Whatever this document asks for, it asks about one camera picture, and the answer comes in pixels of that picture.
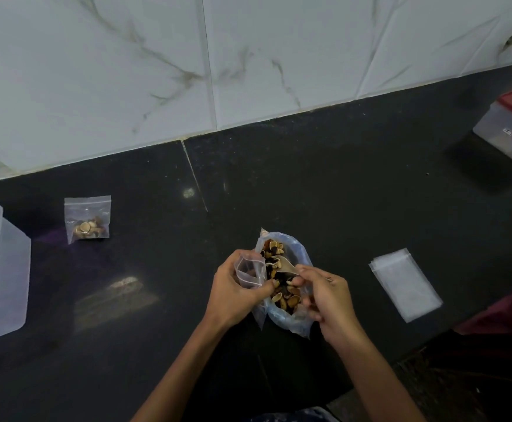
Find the plastic bag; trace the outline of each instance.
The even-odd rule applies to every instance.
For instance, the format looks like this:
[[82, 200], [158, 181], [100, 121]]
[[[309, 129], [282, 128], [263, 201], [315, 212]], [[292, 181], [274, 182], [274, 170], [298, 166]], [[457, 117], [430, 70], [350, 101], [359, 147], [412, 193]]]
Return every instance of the plastic bag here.
[[[295, 238], [282, 234], [281, 232], [267, 232], [262, 230], [260, 232], [260, 238], [256, 243], [255, 251], [260, 253], [264, 243], [268, 239], [274, 239], [283, 243], [284, 245], [284, 256], [288, 258], [292, 264], [302, 263], [304, 265], [312, 265], [309, 259], [309, 255], [303, 245], [295, 240]], [[238, 277], [238, 283], [246, 288], [252, 289], [254, 287], [260, 287], [266, 282], [266, 263], [262, 256], [255, 259], [247, 259], [245, 256], [241, 256], [235, 263], [236, 275]], [[306, 284], [301, 288], [303, 294], [311, 294], [312, 286]], [[289, 315], [283, 309], [278, 308], [270, 298], [265, 298], [264, 301], [252, 309], [252, 315], [260, 326], [260, 329], [264, 326], [264, 320], [266, 314], [272, 321], [280, 326], [282, 329], [290, 330], [303, 338], [309, 338], [310, 327], [313, 324], [313, 320], [309, 318], [307, 310], [305, 308], [298, 309], [293, 315]]]
[[112, 196], [65, 198], [65, 226], [69, 244], [110, 236]]

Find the black countertop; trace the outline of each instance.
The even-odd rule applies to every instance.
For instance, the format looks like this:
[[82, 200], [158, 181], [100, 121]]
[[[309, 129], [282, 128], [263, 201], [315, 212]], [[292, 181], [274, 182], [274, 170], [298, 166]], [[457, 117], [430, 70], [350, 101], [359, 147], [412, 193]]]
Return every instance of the black countertop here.
[[[201, 319], [216, 267], [260, 227], [348, 280], [389, 361], [508, 294], [512, 161], [470, 131], [510, 90], [512, 66], [0, 181], [5, 217], [33, 240], [26, 325], [0, 337], [0, 421], [128, 420]], [[106, 194], [111, 238], [68, 246], [63, 199]], [[443, 299], [409, 324], [368, 267], [405, 247]], [[349, 387], [316, 326], [309, 341], [249, 316], [188, 414]]]

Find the backsplash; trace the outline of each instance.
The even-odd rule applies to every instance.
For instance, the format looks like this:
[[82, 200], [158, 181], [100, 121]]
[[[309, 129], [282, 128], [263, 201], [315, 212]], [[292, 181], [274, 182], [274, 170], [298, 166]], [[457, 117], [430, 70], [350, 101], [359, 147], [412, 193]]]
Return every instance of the backsplash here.
[[512, 0], [0, 0], [0, 178], [512, 64]]

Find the person's right hand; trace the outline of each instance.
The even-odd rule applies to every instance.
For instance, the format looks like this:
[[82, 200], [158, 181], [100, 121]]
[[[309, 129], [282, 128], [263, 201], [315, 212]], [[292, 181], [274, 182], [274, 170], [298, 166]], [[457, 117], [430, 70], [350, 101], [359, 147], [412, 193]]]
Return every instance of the person's right hand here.
[[313, 295], [303, 296], [302, 304], [309, 316], [318, 321], [324, 339], [341, 353], [349, 342], [365, 336], [351, 303], [348, 283], [340, 276], [319, 268], [298, 264], [299, 277], [293, 279], [295, 286], [306, 282], [313, 285]]

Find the hand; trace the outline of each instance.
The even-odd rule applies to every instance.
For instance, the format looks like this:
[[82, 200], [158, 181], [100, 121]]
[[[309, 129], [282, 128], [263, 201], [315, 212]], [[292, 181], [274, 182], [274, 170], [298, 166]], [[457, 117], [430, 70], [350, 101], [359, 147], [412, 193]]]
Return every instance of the hand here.
[[309, 317], [318, 321], [324, 339], [341, 353], [354, 339], [365, 335], [351, 303], [348, 283], [319, 268], [297, 265], [299, 277], [293, 279], [295, 286], [312, 283], [313, 295], [303, 296], [302, 304], [307, 307]]
[[251, 250], [236, 250], [217, 269], [204, 319], [229, 329], [248, 315], [250, 310], [274, 292], [274, 282], [268, 280], [257, 289], [245, 289], [236, 281], [234, 263], [242, 256], [260, 257]]

